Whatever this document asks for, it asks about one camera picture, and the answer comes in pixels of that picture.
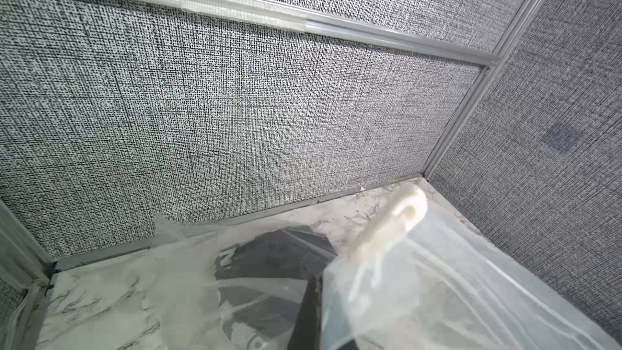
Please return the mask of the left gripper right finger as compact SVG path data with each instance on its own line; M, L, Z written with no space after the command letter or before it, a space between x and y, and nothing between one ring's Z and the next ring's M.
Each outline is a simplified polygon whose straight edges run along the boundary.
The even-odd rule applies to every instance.
M339 350L359 350L359 347L357 346L356 340L352 339L339 347Z

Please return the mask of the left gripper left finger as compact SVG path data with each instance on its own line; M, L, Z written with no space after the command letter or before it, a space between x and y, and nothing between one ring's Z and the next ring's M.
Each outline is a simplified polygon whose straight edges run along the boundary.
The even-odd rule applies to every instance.
M309 278L287 350L318 350L322 335L322 275Z

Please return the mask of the clear plastic vacuum bag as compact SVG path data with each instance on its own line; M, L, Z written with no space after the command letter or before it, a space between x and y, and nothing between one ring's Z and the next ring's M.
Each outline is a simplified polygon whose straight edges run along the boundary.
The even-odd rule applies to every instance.
M427 213L380 257L338 253L322 273L319 349L349 340L382 349L616 349L618 343L484 237L428 200ZM251 225L219 236L213 251L263 233ZM220 335L219 293L210 315Z

